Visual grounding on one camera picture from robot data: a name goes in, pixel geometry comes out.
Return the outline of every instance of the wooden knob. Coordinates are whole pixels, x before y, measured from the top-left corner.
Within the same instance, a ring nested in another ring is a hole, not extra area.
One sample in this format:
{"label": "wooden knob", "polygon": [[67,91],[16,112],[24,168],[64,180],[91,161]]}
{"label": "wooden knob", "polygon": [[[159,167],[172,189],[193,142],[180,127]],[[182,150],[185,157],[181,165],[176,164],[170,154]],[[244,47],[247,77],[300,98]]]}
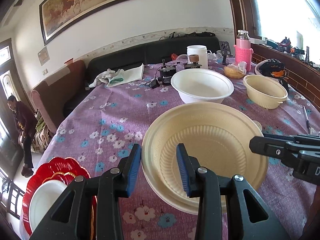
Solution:
{"label": "wooden knob", "polygon": [[189,61],[190,62],[199,62],[199,55],[190,55]]}

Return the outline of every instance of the red plate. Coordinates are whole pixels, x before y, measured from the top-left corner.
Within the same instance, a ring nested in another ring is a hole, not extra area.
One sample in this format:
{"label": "red plate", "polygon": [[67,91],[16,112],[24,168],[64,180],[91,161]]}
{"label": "red plate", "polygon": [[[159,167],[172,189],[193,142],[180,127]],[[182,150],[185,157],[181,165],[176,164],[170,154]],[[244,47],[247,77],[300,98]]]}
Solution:
{"label": "red plate", "polygon": [[[65,159],[60,157],[52,158],[49,163],[42,164],[36,173],[30,178],[27,184],[26,193],[22,199],[22,210],[23,210],[23,225],[31,236],[32,231],[29,223],[29,206],[31,198],[34,192],[40,185],[48,180],[56,179],[62,181],[64,184],[69,185],[73,179],[82,175],[89,179],[89,172],[76,161],[74,158],[67,157]],[[94,218],[97,207],[96,197],[92,198],[92,218],[91,218],[91,239],[93,239],[94,234]]]}

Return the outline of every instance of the black pants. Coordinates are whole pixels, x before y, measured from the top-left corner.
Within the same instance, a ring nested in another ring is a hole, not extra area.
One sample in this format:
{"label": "black pants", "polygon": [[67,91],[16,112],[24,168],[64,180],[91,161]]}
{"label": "black pants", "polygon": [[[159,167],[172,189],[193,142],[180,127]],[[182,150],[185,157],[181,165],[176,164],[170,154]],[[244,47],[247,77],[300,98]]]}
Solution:
{"label": "black pants", "polygon": [[32,140],[29,135],[23,140],[23,152],[24,152],[24,163],[28,165],[28,168],[33,168],[32,156],[31,156],[31,143]]}

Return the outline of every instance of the table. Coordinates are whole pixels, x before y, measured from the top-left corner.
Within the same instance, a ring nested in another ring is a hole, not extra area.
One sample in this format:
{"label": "table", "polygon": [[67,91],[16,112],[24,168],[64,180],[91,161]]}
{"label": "table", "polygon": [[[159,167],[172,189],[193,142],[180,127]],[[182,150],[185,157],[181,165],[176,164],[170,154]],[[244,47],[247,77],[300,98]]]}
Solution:
{"label": "table", "polygon": [[[134,143],[142,143],[150,124],[165,111],[183,104],[171,86],[145,87],[158,65],[146,65],[142,81],[106,88],[100,85],[62,122],[39,164],[55,156],[74,157],[92,177],[118,165]],[[223,73],[223,65],[209,60],[211,69]],[[247,96],[242,80],[232,80],[234,93],[223,101],[263,126],[264,133],[307,133],[303,114],[307,109],[312,129],[320,130],[320,113],[290,88],[288,100],[273,110],[263,109]],[[295,179],[292,169],[270,158],[266,178],[258,192],[275,212],[292,239],[302,234],[316,187]],[[120,199],[126,240],[194,239],[196,218],[163,202],[148,185],[142,169],[129,199]],[[20,231],[28,239],[23,225]],[[227,239],[226,215],[223,235]]]}

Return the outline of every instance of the brick wall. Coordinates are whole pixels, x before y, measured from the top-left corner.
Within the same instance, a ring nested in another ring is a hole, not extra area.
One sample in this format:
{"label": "brick wall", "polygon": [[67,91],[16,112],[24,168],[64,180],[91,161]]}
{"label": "brick wall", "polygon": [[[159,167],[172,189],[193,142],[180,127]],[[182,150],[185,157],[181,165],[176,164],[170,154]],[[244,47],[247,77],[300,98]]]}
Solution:
{"label": "brick wall", "polygon": [[275,58],[285,64],[289,84],[313,103],[320,111],[320,72],[282,52],[262,45],[251,44],[252,62],[258,64],[267,58]]}

